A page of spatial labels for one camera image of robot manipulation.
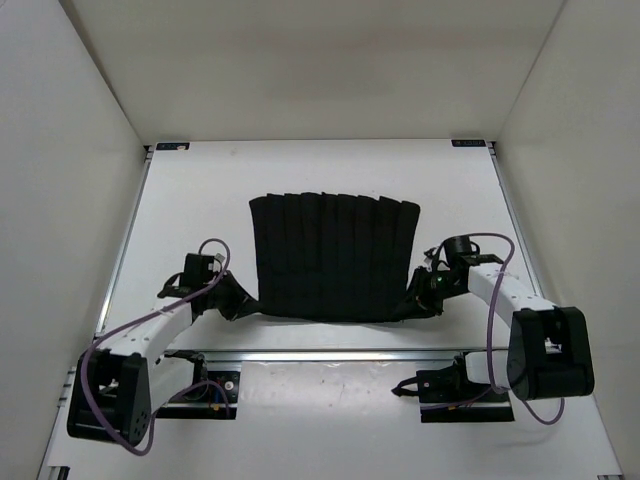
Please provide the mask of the black pleated skirt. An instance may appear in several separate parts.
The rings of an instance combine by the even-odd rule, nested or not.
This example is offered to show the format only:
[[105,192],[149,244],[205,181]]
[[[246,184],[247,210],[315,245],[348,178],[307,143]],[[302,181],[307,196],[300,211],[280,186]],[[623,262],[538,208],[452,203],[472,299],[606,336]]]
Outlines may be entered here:
[[267,194],[249,207],[259,312],[323,322],[429,318],[409,273],[420,207],[386,197]]

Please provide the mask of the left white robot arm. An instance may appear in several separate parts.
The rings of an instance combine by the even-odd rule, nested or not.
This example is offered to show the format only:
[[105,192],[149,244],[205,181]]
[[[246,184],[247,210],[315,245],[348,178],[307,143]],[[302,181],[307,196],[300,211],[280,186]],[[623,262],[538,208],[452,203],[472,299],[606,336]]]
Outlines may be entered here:
[[143,456],[154,438],[155,419],[170,403],[208,403],[231,417],[237,382],[215,379],[205,355],[173,347],[175,339],[209,310],[234,321],[256,313],[260,303],[229,272],[208,272],[188,284],[169,277],[158,309],[96,340],[78,360],[66,430],[77,439],[116,443]]

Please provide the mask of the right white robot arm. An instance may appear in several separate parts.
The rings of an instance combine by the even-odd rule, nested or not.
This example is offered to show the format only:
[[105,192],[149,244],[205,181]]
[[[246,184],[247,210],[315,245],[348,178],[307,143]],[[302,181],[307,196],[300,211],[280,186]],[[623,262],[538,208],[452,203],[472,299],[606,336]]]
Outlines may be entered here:
[[589,396],[595,387],[583,312],[535,294],[499,263],[423,271],[414,298],[434,312],[455,296],[471,294],[489,306],[487,330],[500,318],[509,328],[505,350],[468,353],[448,376],[449,391],[471,400],[484,385],[523,401]]

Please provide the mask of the right corner label sticker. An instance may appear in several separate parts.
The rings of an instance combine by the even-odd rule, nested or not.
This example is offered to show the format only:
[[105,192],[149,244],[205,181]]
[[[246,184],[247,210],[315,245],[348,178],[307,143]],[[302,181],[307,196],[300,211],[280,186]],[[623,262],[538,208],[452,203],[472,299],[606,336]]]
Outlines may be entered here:
[[483,139],[452,139],[454,148],[485,148],[486,142]]

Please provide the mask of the corner label sticker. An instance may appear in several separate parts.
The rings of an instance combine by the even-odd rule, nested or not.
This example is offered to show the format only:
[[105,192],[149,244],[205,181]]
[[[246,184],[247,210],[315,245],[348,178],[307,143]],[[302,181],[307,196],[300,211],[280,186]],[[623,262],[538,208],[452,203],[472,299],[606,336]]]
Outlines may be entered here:
[[189,148],[189,142],[160,142],[155,146],[156,151],[186,151]]
[[486,142],[483,139],[452,139],[454,148],[485,148]]

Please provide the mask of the left corner label sticker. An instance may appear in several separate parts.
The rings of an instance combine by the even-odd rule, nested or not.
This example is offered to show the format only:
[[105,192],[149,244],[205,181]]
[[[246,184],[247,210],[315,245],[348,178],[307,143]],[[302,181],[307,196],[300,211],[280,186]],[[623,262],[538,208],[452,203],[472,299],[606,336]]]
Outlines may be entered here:
[[155,146],[156,151],[186,151],[189,148],[189,142],[160,142]]

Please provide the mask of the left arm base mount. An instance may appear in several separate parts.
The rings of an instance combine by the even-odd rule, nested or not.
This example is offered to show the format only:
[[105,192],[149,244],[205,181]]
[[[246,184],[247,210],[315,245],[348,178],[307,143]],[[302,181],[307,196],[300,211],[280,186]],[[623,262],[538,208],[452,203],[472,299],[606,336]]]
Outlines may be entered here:
[[241,386],[239,363],[210,361],[203,353],[191,350],[169,351],[157,364],[169,366],[177,361],[189,365],[193,383],[209,380],[183,396],[169,400],[156,412],[159,419],[235,420]]

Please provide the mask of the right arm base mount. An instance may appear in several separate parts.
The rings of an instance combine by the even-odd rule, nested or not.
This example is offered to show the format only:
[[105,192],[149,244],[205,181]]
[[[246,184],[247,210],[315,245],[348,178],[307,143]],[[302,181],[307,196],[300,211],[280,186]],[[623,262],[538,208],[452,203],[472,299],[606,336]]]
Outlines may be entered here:
[[418,400],[423,424],[509,423],[515,420],[507,393],[477,383],[467,372],[471,353],[457,353],[444,366],[420,368],[391,393]]

